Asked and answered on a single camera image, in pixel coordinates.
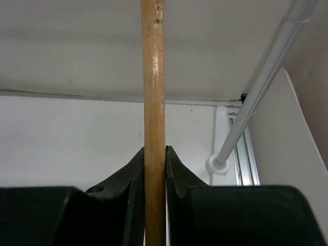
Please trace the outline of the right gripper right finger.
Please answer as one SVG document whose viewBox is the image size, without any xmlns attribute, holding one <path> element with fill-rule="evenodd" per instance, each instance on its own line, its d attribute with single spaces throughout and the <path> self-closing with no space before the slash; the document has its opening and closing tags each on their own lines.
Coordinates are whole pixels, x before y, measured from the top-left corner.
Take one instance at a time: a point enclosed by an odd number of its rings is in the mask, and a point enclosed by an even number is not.
<svg viewBox="0 0 328 246">
<path fill-rule="evenodd" d="M 170 245 L 326 245 L 291 186 L 210 186 L 166 148 Z"/>
</svg>

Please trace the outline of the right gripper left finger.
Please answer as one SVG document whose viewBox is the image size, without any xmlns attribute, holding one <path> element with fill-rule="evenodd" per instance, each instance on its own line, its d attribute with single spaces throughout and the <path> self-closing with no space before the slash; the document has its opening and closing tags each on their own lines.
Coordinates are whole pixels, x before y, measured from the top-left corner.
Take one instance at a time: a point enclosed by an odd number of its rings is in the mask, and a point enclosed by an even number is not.
<svg viewBox="0 0 328 246">
<path fill-rule="evenodd" d="M 86 191 L 1 188 L 1 245 L 143 245 L 144 151 Z"/>
</svg>

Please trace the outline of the wooden clothes hanger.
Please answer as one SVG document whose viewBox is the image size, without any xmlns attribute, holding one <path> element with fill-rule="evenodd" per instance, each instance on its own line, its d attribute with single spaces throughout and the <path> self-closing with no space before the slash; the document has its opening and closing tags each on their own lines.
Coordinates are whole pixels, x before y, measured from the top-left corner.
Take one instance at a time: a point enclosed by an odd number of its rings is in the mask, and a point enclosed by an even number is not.
<svg viewBox="0 0 328 246">
<path fill-rule="evenodd" d="M 166 244 L 163 1 L 141 1 L 144 91 L 145 244 Z"/>
</svg>

